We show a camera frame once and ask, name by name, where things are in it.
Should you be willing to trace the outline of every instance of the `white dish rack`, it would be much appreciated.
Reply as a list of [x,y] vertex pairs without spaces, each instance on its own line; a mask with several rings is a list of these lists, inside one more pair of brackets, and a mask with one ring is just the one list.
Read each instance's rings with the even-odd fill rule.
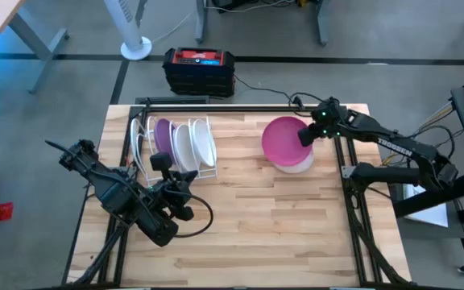
[[[195,142],[193,142],[193,138],[194,138],[193,124],[194,124],[194,122],[196,120],[201,120],[201,119],[194,119],[194,121],[191,118],[188,119],[189,137],[190,137],[189,142],[190,142],[190,145],[191,145],[194,162],[195,162],[195,164],[198,164],[198,175],[197,175],[197,177],[195,179],[204,179],[204,178],[216,177],[216,176],[218,176],[218,162],[217,162],[217,156],[216,156],[217,152],[215,150],[211,150],[212,156],[213,156],[213,159],[214,159],[214,166],[206,168],[206,169],[201,168],[201,165],[203,163],[199,162],[199,160],[197,158],[196,151],[195,151],[196,148],[194,148],[194,146],[193,146],[193,144],[195,143]],[[152,140],[151,135],[155,133],[155,131],[152,128],[155,128],[156,122],[157,122],[157,120],[155,119],[155,117],[152,117],[152,116],[148,117],[147,123],[146,123],[146,130],[144,129],[143,125],[141,125],[141,123],[139,122],[139,120],[137,118],[134,118],[131,121],[131,125],[130,125],[130,145],[132,147],[131,148],[132,149],[132,156],[134,158],[134,161],[137,164],[137,167],[139,168],[141,173],[144,175],[144,179],[146,180],[148,186],[152,186],[153,181],[161,180],[162,177],[161,176],[160,177],[150,177],[148,175],[147,169],[144,167],[143,159],[139,154],[139,137],[142,136],[144,139],[147,140],[148,148],[150,150],[151,155],[154,155],[155,153],[157,153],[158,149],[157,149],[157,147],[155,145],[155,142],[151,141]],[[213,148],[213,136],[212,136],[212,131],[211,131],[212,126],[211,126],[211,123],[210,123],[210,120],[209,120],[209,116],[206,117],[204,122],[206,122],[208,132],[209,132],[210,147]],[[185,172],[184,168],[181,166],[181,164],[180,164],[180,162],[179,162],[179,160],[178,160],[178,158],[176,156],[176,149],[174,147],[174,142],[173,142],[173,127],[176,127],[176,124],[173,121],[170,121],[170,123],[169,123],[169,141],[171,143],[171,150],[172,150],[172,154],[173,154],[173,157],[174,157],[174,160],[173,160],[174,162],[173,162],[172,169],[174,169],[176,171],[179,171],[179,172]],[[139,128],[144,132],[144,134],[139,133]]]

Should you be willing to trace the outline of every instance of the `red battery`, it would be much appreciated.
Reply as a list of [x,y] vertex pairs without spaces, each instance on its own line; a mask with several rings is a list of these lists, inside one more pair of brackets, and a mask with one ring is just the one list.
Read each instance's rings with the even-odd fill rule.
[[234,94],[234,56],[206,48],[172,48],[162,66],[171,91],[183,95]]

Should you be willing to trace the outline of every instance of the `black aluminum frame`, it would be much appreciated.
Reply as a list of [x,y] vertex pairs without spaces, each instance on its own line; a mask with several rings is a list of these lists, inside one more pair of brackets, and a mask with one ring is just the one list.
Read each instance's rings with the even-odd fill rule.
[[[310,111],[312,109],[316,108],[316,106],[306,106],[304,108],[305,111]],[[295,110],[295,107],[290,107],[290,106],[216,106],[216,105],[197,105],[197,106],[191,106],[191,105],[184,105],[184,106],[149,106],[146,104],[145,106],[132,106],[130,108],[129,112],[129,120],[126,125],[126,133],[125,133],[125,140],[123,143],[123,148],[122,148],[122,155],[120,159],[120,166],[126,166],[126,158],[128,156],[128,150],[130,147],[130,126],[131,126],[131,120],[133,118],[136,118],[138,114],[141,115],[141,124],[145,126],[145,122],[147,119],[147,114],[149,113],[167,113],[167,112],[293,112]],[[142,141],[143,139],[141,138],[139,140],[139,148],[142,148]],[[343,151],[342,151],[342,143],[341,143],[341,138],[337,137],[334,138],[334,145],[336,147],[336,153],[338,156],[338,167],[341,170],[341,166],[345,166],[345,158],[343,156]],[[355,147],[354,147],[354,142],[352,139],[347,139],[347,146],[348,146],[348,152],[350,156],[350,162],[352,165],[357,164],[357,156],[355,153]],[[343,192],[345,195],[345,198],[349,198],[347,194],[347,187],[345,184],[345,179],[342,178],[342,187],[343,187]],[[368,214],[368,208],[367,208],[367,203],[366,199],[364,197],[364,194],[360,195],[358,198],[358,206],[361,211],[361,217],[362,217],[362,224],[365,228],[365,231],[368,233],[369,237],[373,239],[373,233],[371,230],[371,224],[370,224],[370,218]],[[106,281],[106,273],[108,272],[108,258],[107,261],[105,262],[105,266],[101,268],[99,276],[97,278],[97,283],[96,284],[66,284],[67,277],[68,277],[68,271],[71,266],[71,261],[73,258],[73,253],[74,253],[74,247],[76,246],[77,242],[77,235],[78,235],[78,230],[80,228],[81,224],[81,218],[83,216],[83,208],[85,207],[85,202],[82,206],[82,211],[78,220],[78,226],[77,226],[77,232],[75,233],[75,237],[72,241],[72,248],[68,257],[68,263],[65,268],[65,273],[64,273],[64,278],[62,280],[62,286],[57,287],[58,289],[77,289],[77,288],[83,288],[83,289],[104,289],[104,288],[121,288],[121,278],[122,278],[122,267],[124,264],[124,259],[125,259],[125,254],[126,254],[126,240],[127,240],[127,235],[128,231],[125,231],[122,235],[122,237],[119,239],[119,248],[118,248],[118,257],[116,261],[116,268],[114,272],[114,280],[112,282]],[[356,271],[358,273],[358,280],[359,280],[359,287],[360,288],[373,288],[377,290],[398,290],[398,289],[416,289],[416,290],[439,290],[439,289],[445,289],[445,290],[458,290],[458,289],[453,289],[453,288],[437,288],[437,287],[429,287],[429,286],[418,286],[415,284],[407,284],[407,285],[402,285],[402,284],[389,284],[389,283],[384,283],[382,281],[382,276],[380,273],[379,266],[377,265],[377,262],[375,261],[375,258],[373,255],[368,252],[368,255],[370,257],[371,261],[371,268],[372,272],[374,275],[374,282],[367,281],[366,278],[366,271],[364,268],[364,262],[363,262],[363,255],[361,252],[361,247],[360,247],[360,242],[359,242],[359,237],[355,233],[352,227],[352,221],[350,219],[350,215],[346,213],[347,216],[349,217],[349,226],[350,226],[350,233],[351,233],[351,238],[352,238],[352,248],[354,250],[354,257],[355,257],[355,262],[356,262]],[[110,217],[109,219],[109,226],[107,230],[107,238],[110,236],[110,234],[113,232],[112,229],[115,227],[115,219],[113,217]],[[149,289],[159,289],[159,290],[167,290],[167,289],[191,289],[191,288],[149,288]],[[206,288],[208,290],[210,289],[233,289],[233,288]],[[269,290],[269,289],[281,289],[281,288],[248,288],[248,289],[262,289],[262,290]],[[302,288],[284,288],[284,289],[302,289]],[[331,289],[330,287],[317,287],[317,288],[305,288],[305,289]]]

